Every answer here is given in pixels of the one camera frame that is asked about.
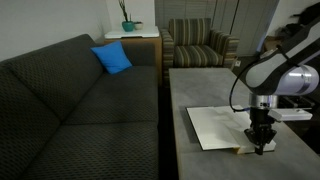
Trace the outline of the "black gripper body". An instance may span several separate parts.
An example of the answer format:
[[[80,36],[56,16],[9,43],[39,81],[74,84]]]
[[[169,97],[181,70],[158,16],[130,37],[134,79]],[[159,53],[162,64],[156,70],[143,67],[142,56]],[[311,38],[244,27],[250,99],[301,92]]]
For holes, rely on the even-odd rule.
[[[276,135],[276,131],[272,128],[274,120],[268,116],[268,110],[252,108],[250,120],[250,127],[244,130],[249,141],[256,146],[269,144]]]

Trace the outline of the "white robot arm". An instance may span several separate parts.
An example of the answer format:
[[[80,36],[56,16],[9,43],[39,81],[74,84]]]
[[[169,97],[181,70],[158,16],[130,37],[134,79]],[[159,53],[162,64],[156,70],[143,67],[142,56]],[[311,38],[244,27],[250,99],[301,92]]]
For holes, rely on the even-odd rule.
[[[307,62],[320,53],[320,18],[317,17],[295,35],[278,45],[270,55],[259,59],[245,72],[245,85],[251,91],[250,128],[244,131],[262,155],[277,131],[272,128],[279,118],[272,116],[278,96],[306,95],[319,84],[319,73]]]

